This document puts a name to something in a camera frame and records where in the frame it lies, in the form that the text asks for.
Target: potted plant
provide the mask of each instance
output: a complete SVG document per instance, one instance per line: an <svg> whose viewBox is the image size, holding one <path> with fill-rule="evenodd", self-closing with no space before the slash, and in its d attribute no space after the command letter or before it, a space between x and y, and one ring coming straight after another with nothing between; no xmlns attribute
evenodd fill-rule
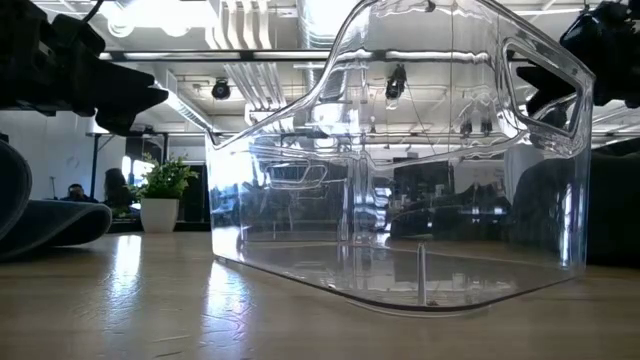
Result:
<svg viewBox="0 0 640 360"><path fill-rule="evenodd" d="M184 158L169 158L159 164L145 154L145 161L153 168L143 178L147 181L137 195L141 199L140 219L145 232L172 232L178 219L178 204L189 178L197 177L191 168L183 163Z"/></svg>

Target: wooden table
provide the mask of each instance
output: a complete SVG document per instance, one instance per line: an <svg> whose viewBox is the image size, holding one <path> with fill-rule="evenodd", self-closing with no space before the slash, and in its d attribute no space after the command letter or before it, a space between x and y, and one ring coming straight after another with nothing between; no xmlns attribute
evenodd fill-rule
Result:
<svg viewBox="0 0 640 360"><path fill-rule="evenodd" d="M215 262L210 238L106 236L1 265L0 359L640 359L639 271L412 319Z"/></svg>

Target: person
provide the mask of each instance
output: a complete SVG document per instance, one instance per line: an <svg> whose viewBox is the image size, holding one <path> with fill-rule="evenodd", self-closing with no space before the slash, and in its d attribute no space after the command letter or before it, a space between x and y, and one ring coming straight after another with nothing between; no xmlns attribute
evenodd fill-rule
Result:
<svg viewBox="0 0 640 360"><path fill-rule="evenodd" d="M62 201L73 201L73 202L88 202L88 203L98 203L98 201L92 197L89 197L84 194L84 189L80 184L71 184L67 190L67 196L61 199Z"/></svg>
<svg viewBox="0 0 640 360"><path fill-rule="evenodd" d="M129 206L133 204L134 196L127 187L122 170L112 168L105 173L104 199L104 204L111 209L130 213Z"/></svg>

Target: transparent acrylic box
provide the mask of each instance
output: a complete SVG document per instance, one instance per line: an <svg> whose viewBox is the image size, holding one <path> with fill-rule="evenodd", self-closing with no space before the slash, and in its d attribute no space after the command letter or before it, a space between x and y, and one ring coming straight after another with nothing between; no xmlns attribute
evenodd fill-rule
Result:
<svg viewBox="0 0 640 360"><path fill-rule="evenodd" d="M527 115L527 60L576 93ZM363 1L306 96L208 137L213 252L399 310L570 279L585 266L592 84L494 1Z"/></svg>

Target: white plant pot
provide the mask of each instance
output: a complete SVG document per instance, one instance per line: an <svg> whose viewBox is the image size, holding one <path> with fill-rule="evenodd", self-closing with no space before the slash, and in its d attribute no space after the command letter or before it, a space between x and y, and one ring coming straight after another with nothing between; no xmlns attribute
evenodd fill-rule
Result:
<svg viewBox="0 0 640 360"><path fill-rule="evenodd" d="M142 199L140 219L145 232L173 232L178 219L178 199Z"/></svg>

